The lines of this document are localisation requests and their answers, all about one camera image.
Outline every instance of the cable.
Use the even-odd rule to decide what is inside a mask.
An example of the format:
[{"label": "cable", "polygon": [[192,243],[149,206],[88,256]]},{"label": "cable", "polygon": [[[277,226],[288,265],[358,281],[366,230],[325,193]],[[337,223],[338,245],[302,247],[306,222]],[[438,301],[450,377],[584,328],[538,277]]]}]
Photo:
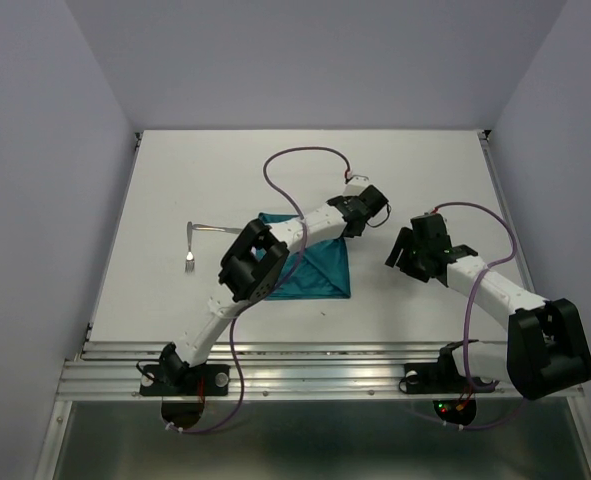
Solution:
[{"label": "cable", "polygon": [[508,423],[511,420],[513,420],[515,417],[517,417],[519,412],[522,411],[522,408],[524,408],[524,405],[526,405],[526,402],[527,402],[527,400],[525,398],[522,398],[522,401],[519,403],[519,405],[517,406],[517,408],[515,410],[513,410],[511,413],[509,413],[505,417],[500,418],[499,420],[496,420],[491,423],[485,423],[484,425],[467,425],[464,427],[464,430],[468,430],[471,432],[475,432],[475,431],[480,432],[482,430],[490,430],[491,428],[495,428],[495,427],[499,427],[500,425],[504,425],[505,423]]},{"label": "cable", "polygon": [[[306,243],[308,242],[308,229],[306,227],[306,222],[304,222],[304,213],[302,212],[302,209],[299,207],[299,205],[297,204],[297,202],[295,202],[295,200],[288,194],[286,193],[284,190],[282,190],[280,187],[278,187],[268,176],[268,166],[271,164],[271,162],[273,160],[275,160],[277,157],[280,157],[282,155],[286,155],[287,153],[293,153],[293,152],[301,152],[301,151],[308,151],[308,150],[319,150],[319,151],[325,151],[325,152],[330,152],[330,153],[334,153],[335,155],[339,156],[342,160],[344,160],[344,163],[346,163],[346,171],[344,172],[344,178],[348,179],[348,174],[351,171],[351,164],[348,161],[348,158],[346,158],[346,156],[344,156],[342,153],[338,152],[337,150],[334,150],[332,148],[328,148],[328,147],[295,147],[295,148],[288,148],[286,150],[282,150],[280,152],[275,153],[274,155],[272,155],[271,157],[268,158],[268,160],[266,160],[266,162],[264,162],[264,166],[262,168],[262,173],[264,175],[264,180],[266,180],[266,183],[268,183],[268,185],[275,190],[277,193],[279,193],[280,195],[282,195],[286,201],[288,203],[291,204],[291,206],[293,207],[293,209],[297,212],[297,216],[299,217],[301,223],[302,223],[302,244],[299,248],[299,251],[297,252],[297,258],[295,259],[295,262],[293,262],[293,265],[291,266],[291,268],[288,270],[288,272],[286,272],[286,275],[284,275],[284,277],[282,277],[282,279],[277,282],[277,284],[275,284],[275,286],[273,287],[273,289],[271,290],[271,292],[269,293],[269,295],[271,293],[273,293],[275,290],[277,290],[279,287],[281,287],[284,283],[286,283],[291,276],[295,273],[295,270],[297,270],[297,268],[299,267],[299,265],[302,263],[302,260],[304,258],[304,252],[306,250]],[[239,314],[237,315],[237,317],[231,322],[230,328],[229,328],[229,336],[228,336],[228,343],[231,349],[231,356],[233,357],[233,363],[235,364],[235,369],[237,370],[237,375],[239,377],[239,384],[240,384],[240,392],[239,392],[239,400],[237,400],[237,404],[235,405],[235,408],[221,421],[219,421],[218,423],[216,423],[215,425],[205,428],[203,430],[183,430],[183,429],[179,429],[177,428],[175,425],[173,425],[172,423],[169,422],[165,422],[166,424],[166,428],[169,430],[173,430],[174,432],[177,433],[182,433],[182,434],[191,434],[191,435],[202,435],[202,434],[208,434],[208,433],[212,433],[213,431],[217,430],[218,428],[224,426],[225,424],[227,424],[235,415],[237,415],[237,412],[239,412],[240,408],[242,407],[242,404],[244,403],[244,393],[246,390],[246,385],[244,382],[244,374],[242,372],[242,366],[240,365],[239,362],[239,358],[237,357],[237,352],[235,351],[235,325],[237,325],[237,321],[239,320],[239,318],[241,317],[241,315],[246,312],[249,308],[251,308],[253,305],[256,305],[255,303],[248,305],[247,307],[243,308]]]},{"label": "cable", "polygon": [[206,394],[204,393],[205,388],[206,379],[204,378],[204,376],[202,376],[197,387],[197,396],[199,397],[199,401],[202,402],[204,406],[206,406]]},{"label": "cable", "polygon": [[478,210],[488,213],[491,217],[493,217],[495,220],[497,220],[504,227],[504,229],[508,233],[508,237],[511,241],[511,253],[507,257],[500,258],[499,260],[495,260],[493,262],[490,262],[487,265],[487,268],[482,270],[477,275],[475,282],[473,282],[473,286],[471,288],[471,293],[468,296],[468,302],[466,303],[466,313],[464,315],[464,338],[463,338],[464,352],[463,353],[464,353],[464,372],[466,373],[466,380],[468,381],[468,384],[476,392],[492,392],[493,390],[495,390],[495,387],[497,386],[497,384],[499,382],[492,382],[488,385],[477,385],[475,383],[475,380],[473,380],[473,377],[471,376],[471,369],[470,369],[470,363],[469,363],[469,358],[468,358],[468,343],[469,343],[469,333],[470,333],[470,326],[471,326],[471,314],[473,312],[473,304],[475,303],[475,296],[477,295],[477,291],[479,290],[479,286],[481,285],[482,280],[484,279],[484,276],[489,272],[489,270],[491,268],[493,268],[497,265],[501,265],[503,263],[510,262],[513,258],[515,258],[515,255],[517,255],[517,239],[515,238],[515,234],[511,230],[511,227],[506,223],[506,221],[504,221],[504,219],[502,217],[497,215],[492,210],[490,210],[482,205],[479,205],[477,203],[472,203],[472,202],[441,203],[433,209],[432,213],[436,213],[440,208],[451,207],[451,206],[472,207],[472,208],[476,208]]},{"label": "cable", "polygon": [[469,397],[470,397],[470,394],[473,393],[473,389],[472,389],[472,387],[470,385],[466,385],[466,387],[464,388],[464,391],[462,392],[462,394],[457,399],[458,402],[461,402],[462,401],[462,398],[464,398],[464,395],[466,395],[466,392],[469,393]]},{"label": "cable", "polygon": [[462,399],[464,398],[464,395],[466,394],[466,390],[464,390],[464,392],[460,395],[459,399],[457,400],[458,404],[455,407],[455,410],[457,410],[458,412],[461,412],[462,410],[464,410],[464,408],[466,408],[466,405],[468,405],[469,402],[471,401],[471,399],[473,398],[473,395],[474,395],[473,387],[468,385],[467,390],[468,390],[468,397],[466,397],[466,400],[464,400],[464,402],[462,403]]},{"label": "cable", "polygon": [[386,222],[388,222],[388,219],[391,217],[391,210],[393,210],[393,207],[391,207],[390,203],[386,204],[386,218],[384,220],[382,220],[381,222],[379,222],[376,225],[371,225],[370,223],[366,222],[366,225],[368,225],[371,228],[379,228],[382,225],[384,225]]}]

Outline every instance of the metal frame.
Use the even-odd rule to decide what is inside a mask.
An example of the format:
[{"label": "metal frame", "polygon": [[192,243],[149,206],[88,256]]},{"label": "metal frame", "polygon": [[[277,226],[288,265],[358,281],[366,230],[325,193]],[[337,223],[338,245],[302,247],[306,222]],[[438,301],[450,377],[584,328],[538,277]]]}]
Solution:
[{"label": "metal frame", "polygon": [[35,480],[50,480],[55,476],[57,461],[64,443],[72,407],[73,402],[55,401],[51,420],[46,431],[46,438],[44,438],[42,453],[35,471]]},{"label": "metal frame", "polygon": [[100,293],[104,288],[104,282],[106,281],[106,275],[108,274],[108,262],[113,255],[113,249],[115,248],[115,240],[117,240],[117,230],[119,229],[119,224],[122,221],[122,214],[124,213],[124,207],[126,206],[126,197],[128,196],[128,190],[131,188],[131,182],[133,181],[133,174],[135,173],[135,164],[137,163],[137,157],[139,156],[139,147],[142,144],[142,139],[144,138],[144,132],[135,132],[135,138],[137,142],[135,144],[135,154],[133,155],[133,163],[131,164],[131,170],[128,172],[128,180],[126,181],[126,188],[124,189],[124,196],[122,197],[122,202],[119,207],[119,213],[117,215],[117,221],[115,222],[115,228],[113,229],[113,238],[111,239],[111,247],[108,251],[108,256],[106,257],[106,264],[104,265],[104,271],[102,272],[102,279],[99,282],[99,289],[97,297],[95,298],[95,305],[93,305],[93,313],[91,315],[90,321],[88,322],[88,328],[86,330],[86,340],[90,339],[91,330],[93,328],[93,322],[95,321],[95,314],[97,313],[97,308],[99,307],[99,299]]},{"label": "metal frame", "polygon": [[[504,218],[514,224],[497,178],[489,144],[478,133],[490,178]],[[521,245],[517,243],[517,264],[527,290],[533,291]],[[134,368],[137,360],[156,360],[163,343],[96,343],[87,341],[75,361],[66,362],[56,394],[53,415],[44,442],[36,479],[52,479],[72,403],[75,401],[156,401],[141,397],[140,374]],[[275,400],[401,400],[436,399],[435,395],[406,395],[399,391],[403,376],[401,365],[408,361],[435,359],[443,342],[378,343],[378,344],[239,344],[236,345],[243,369],[246,394],[251,401]],[[228,344],[217,344],[209,361],[232,364]],[[230,394],[211,401],[238,400],[239,377],[231,370]],[[519,393],[512,385],[502,385],[484,398],[513,398]],[[566,397],[576,425],[591,474],[591,418],[584,391],[571,388],[555,394]],[[190,397],[165,398],[167,401],[191,400]]]}]

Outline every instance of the screw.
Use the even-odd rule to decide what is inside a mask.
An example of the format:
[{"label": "screw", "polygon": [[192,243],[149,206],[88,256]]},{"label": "screw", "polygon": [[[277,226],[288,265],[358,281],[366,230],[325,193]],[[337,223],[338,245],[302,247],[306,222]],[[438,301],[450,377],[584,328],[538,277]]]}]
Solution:
[{"label": "screw", "polygon": [[[149,373],[149,375],[152,376],[153,378],[155,378],[155,375],[153,375],[152,373]],[[148,376],[142,375],[142,379],[140,381],[140,384],[143,387],[150,387],[153,384],[153,381],[150,378],[148,378]]]},{"label": "screw", "polygon": [[404,378],[406,379],[406,383],[409,385],[417,385],[419,383],[419,375],[415,370],[406,372],[406,376]]},{"label": "screw", "polygon": [[215,385],[220,388],[228,385],[228,375],[226,375],[224,372],[219,372],[217,375],[215,375]]}]

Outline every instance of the black mounting bracket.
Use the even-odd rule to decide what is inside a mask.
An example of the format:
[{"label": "black mounting bracket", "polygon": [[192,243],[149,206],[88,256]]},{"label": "black mounting bracket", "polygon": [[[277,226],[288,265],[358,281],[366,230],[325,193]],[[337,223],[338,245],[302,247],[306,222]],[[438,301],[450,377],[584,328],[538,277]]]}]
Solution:
[{"label": "black mounting bracket", "polygon": [[174,343],[167,344],[156,364],[142,366],[145,385],[140,385],[143,397],[197,396],[199,393],[210,397],[228,395],[228,381],[231,367],[203,363],[191,367],[177,354]]},{"label": "black mounting bracket", "polygon": [[[461,346],[462,342],[455,342],[442,347],[435,362],[404,364],[406,376],[400,381],[400,390],[408,395],[462,393],[468,387],[468,381],[457,372],[453,360],[453,350]],[[479,378],[474,380],[482,385]]]},{"label": "black mounting bracket", "polygon": [[[228,395],[229,365],[203,364],[191,369],[191,374],[184,382],[177,385],[170,383],[165,376],[163,367],[157,364],[144,365],[142,370],[156,381],[149,385],[140,385],[142,397],[193,397],[202,393],[206,397],[225,397]],[[225,375],[226,383],[219,381],[220,374]]]}]

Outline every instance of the glass panel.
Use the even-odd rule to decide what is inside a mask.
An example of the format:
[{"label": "glass panel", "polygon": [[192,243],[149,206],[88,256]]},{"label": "glass panel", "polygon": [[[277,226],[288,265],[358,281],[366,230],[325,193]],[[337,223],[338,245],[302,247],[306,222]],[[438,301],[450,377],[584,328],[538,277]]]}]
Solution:
[{"label": "glass panel", "polygon": [[[517,400],[481,400],[486,423]],[[430,402],[256,402],[221,433],[164,430],[159,404],[77,403],[57,479],[590,478],[563,398],[530,403],[509,424],[457,432],[428,422]],[[229,404],[207,405],[208,420]]]}]

